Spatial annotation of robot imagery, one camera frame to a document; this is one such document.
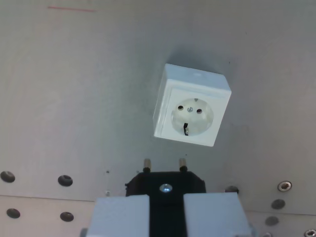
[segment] white electrical outlet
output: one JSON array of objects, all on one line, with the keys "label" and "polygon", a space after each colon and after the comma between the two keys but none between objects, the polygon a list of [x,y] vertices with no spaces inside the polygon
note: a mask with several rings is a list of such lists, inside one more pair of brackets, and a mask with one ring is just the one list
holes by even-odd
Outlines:
[{"label": "white electrical outlet", "polygon": [[214,146],[231,93],[221,74],[166,64],[154,136]]}]

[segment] black hole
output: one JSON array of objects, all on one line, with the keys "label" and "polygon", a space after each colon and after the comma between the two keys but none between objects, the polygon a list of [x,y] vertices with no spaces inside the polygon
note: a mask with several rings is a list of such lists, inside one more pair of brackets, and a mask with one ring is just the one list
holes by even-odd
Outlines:
[{"label": "black hole", "polygon": [[20,212],[17,210],[17,209],[14,209],[14,208],[10,208],[6,211],[6,214],[13,218],[13,219],[17,219],[21,216]]},{"label": "black hole", "polygon": [[289,184],[282,184],[282,185],[281,185],[281,188],[282,188],[282,189],[288,189],[288,187],[289,187]]},{"label": "black hole", "polygon": [[271,207],[276,210],[282,209],[284,208],[284,206],[285,206],[285,201],[282,199],[274,200],[271,204]]},{"label": "black hole", "polygon": [[313,236],[314,234],[315,234],[314,231],[309,231],[309,232],[307,233],[308,236]]},{"label": "black hole", "polygon": [[60,219],[66,222],[70,222],[74,220],[74,215],[71,214],[70,212],[63,212],[60,214]]},{"label": "black hole", "polygon": [[7,183],[12,183],[15,180],[14,174],[12,174],[10,171],[1,172],[0,177],[3,181]]},{"label": "black hole", "polygon": [[265,221],[267,226],[275,226],[278,223],[278,218],[276,216],[270,216]]},{"label": "black hole", "polygon": [[71,184],[73,184],[73,179],[68,175],[62,175],[59,176],[58,183],[61,186],[69,187]]},{"label": "black hole", "polygon": [[236,186],[229,186],[225,189],[226,193],[237,193],[239,194],[239,189]]}]

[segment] mounting hole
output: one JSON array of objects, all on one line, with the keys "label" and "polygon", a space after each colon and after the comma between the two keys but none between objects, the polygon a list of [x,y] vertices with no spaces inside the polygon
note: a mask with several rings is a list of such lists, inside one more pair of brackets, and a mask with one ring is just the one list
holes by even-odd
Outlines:
[{"label": "mounting hole", "polygon": [[10,171],[1,172],[0,177],[3,181],[7,183],[13,183],[15,180],[14,174],[12,174]]},{"label": "mounting hole", "polygon": [[66,222],[70,222],[74,220],[74,215],[71,214],[70,212],[63,212],[60,214],[60,219]]},{"label": "mounting hole", "polygon": [[278,218],[276,216],[269,216],[265,221],[265,224],[267,226],[275,226],[277,223],[278,223]]},{"label": "mounting hole", "polygon": [[316,236],[316,230],[308,230],[304,234],[305,237],[315,237]]},{"label": "mounting hole", "polygon": [[289,191],[292,188],[291,182],[283,181],[278,184],[277,189],[281,192]]},{"label": "mounting hole", "polygon": [[61,186],[69,187],[71,184],[73,184],[73,179],[68,175],[61,175],[58,178],[58,183]]},{"label": "mounting hole", "polygon": [[280,210],[285,207],[285,201],[282,199],[274,200],[271,204],[271,207],[276,210]]},{"label": "mounting hole", "polygon": [[10,208],[6,211],[6,214],[8,217],[11,217],[13,219],[17,219],[21,216],[20,212],[17,209]]}]

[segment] metal plate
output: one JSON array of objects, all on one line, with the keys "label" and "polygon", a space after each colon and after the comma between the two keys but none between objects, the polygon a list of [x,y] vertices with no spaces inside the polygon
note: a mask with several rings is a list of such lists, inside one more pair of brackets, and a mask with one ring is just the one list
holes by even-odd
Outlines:
[{"label": "metal plate", "polygon": [[[9,218],[6,215],[9,208],[19,210],[21,216]],[[0,196],[0,236],[15,237],[23,233],[25,237],[85,237],[93,208],[94,202],[91,201]],[[60,214],[65,211],[74,215],[73,221],[60,219]],[[246,215],[259,237],[266,232],[273,237],[303,237],[305,231],[316,228],[316,217],[311,215],[260,212],[246,212]],[[279,223],[266,226],[265,220],[270,216],[276,216]]]},{"label": "metal plate", "polygon": [[[259,237],[264,237],[265,233],[270,233],[272,237],[304,237],[307,230],[316,229],[315,216],[262,212],[246,212],[246,215]],[[270,216],[277,217],[279,223],[275,226],[265,225],[265,220]]]},{"label": "metal plate", "polygon": [[[0,195],[95,200],[153,171],[189,170],[246,210],[315,214],[316,3],[311,0],[2,1]],[[48,6],[96,12],[47,9]],[[166,62],[224,74],[213,148],[153,137]],[[57,179],[74,183],[62,187]],[[288,180],[293,188],[277,190]]]},{"label": "metal plate", "polygon": [[[21,216],[18,219],[8,217],[9,208],[17,209]],[[92,201],[0,196],[0,236],[85,237],[93,208]],[[61,220],[63,212],[72,213],[74,220]]]}]

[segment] red line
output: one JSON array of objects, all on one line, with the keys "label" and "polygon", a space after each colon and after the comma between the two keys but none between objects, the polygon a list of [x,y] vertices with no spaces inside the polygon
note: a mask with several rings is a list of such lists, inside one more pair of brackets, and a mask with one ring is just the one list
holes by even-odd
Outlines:
[{"label": "red line", "polygon": [[57,6],[48,6],[49,9],[59,9],[59,10],[69,10],[69,11],[85,11],[85,12],[96,12],[96,10],[89,9],[78,9],[78,8],[70,8],[70,7],[57,7]]}]

